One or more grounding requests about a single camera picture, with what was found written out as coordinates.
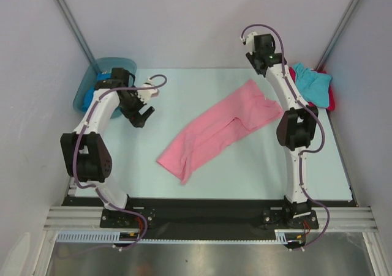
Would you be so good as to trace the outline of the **pink t shirt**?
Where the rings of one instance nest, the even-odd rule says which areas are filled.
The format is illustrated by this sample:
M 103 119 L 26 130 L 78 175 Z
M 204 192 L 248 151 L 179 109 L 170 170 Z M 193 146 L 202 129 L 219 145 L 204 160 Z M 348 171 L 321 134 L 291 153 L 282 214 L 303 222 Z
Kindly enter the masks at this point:
M 188 123 L 157 158 L 157 163 L 186 184 L 192 173 L 226 147 L 282 116 L 277 101 L 265 97 L 254 80 Z

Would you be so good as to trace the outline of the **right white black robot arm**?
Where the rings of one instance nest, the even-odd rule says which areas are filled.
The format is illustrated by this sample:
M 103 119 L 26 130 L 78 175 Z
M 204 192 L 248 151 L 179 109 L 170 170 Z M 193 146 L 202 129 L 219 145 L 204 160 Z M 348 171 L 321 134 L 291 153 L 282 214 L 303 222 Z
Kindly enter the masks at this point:
M 298 227 L 311 214 L 306 196 L 306 150 L 314 139 L 318 110 L 310 108 L 296 88 L 282 53 L 276 53 L 271 34 L 251 32 L 242 36 L 246 57 L 257 74 L 273 87 L 284 111 L 276 129 L 277 140 L 287 161 L 287 191 L 284 195 L 283 222 Z

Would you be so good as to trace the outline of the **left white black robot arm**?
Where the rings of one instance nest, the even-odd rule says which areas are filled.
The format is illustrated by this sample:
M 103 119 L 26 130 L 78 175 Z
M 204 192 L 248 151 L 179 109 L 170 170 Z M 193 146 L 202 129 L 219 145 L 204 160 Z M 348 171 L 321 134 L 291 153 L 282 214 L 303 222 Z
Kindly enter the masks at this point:
M 113 113 L 120 113 L 135 128 L 144 127 L 154 108 L 147 103 L 159 93 L 149 77 L 140 87 L 135 76 L 124 68 L 113 68 L 110 77 L 99 80 L 92 100 L 79 125 L 61 136 L 60 144 L 67 173 L 80 189 L 93 189 L 107 209 L 115 210 L 114 220 L 123 227 L 135 221 L 135 211 L 126 206 L 128 195 L 111 179 L 113 160 L 104 142 L 104 131 Z

